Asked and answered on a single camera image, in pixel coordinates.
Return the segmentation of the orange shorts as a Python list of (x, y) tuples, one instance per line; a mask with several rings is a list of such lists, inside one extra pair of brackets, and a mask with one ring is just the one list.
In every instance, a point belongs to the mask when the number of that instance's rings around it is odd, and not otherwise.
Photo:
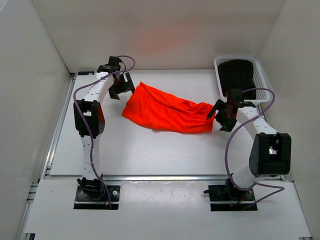
[(195, 103), (140, 82), (122, 116), (156, 131), (204, 134), (213, 130), (214, 119), (207, 119), (212, 108), (209, 103)]

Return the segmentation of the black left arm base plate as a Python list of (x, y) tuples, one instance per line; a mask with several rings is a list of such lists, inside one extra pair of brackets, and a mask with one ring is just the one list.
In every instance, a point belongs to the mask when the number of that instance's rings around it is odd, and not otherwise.
[(73, 208), (75, 210), (118, 210), (121, 186), (107, 185), (97, 180), (77, 179)]

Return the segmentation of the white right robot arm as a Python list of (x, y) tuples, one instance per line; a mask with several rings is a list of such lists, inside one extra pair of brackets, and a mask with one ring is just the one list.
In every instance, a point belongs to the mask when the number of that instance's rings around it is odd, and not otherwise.
[[(291, 168), (292, 138), (271, 127), (251, 102), (217, 100), (206, 118), (221, 125), (220, 130), (230, 132), (227, 140), (224, 164), (231, 182), (224, 193), (230, 200), (238, 199), (243, 191), (251, 189), (265, 178), (286, 175)], [(238, 172), (229, 168), (229, 148), (236, 133), (245, 128), (253, 140), (247, 165)]]

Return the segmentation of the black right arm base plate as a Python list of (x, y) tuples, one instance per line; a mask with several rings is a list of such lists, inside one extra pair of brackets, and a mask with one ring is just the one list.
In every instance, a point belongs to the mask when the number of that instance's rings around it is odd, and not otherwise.
[(209, 196), (211, 212), (245, 212), (257, 211), (254, 191), (239, 190), (229, 179), (224, 184), (208, 185), (203, 191)]

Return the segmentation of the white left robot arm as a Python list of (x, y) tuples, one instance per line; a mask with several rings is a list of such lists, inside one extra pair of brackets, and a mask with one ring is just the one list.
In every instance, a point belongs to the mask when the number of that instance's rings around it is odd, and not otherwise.
[(98, 73), (96, 80), (77, 88), (73, 93), (75, 128), (83, 147), (83, 174), (87, 181), (101, 180), (100, 137), (105, 130), (102, 102), (106, 95), (119, 100), (119, 94), (135, 92), (135, 86), (128, 72), (121, 74)]

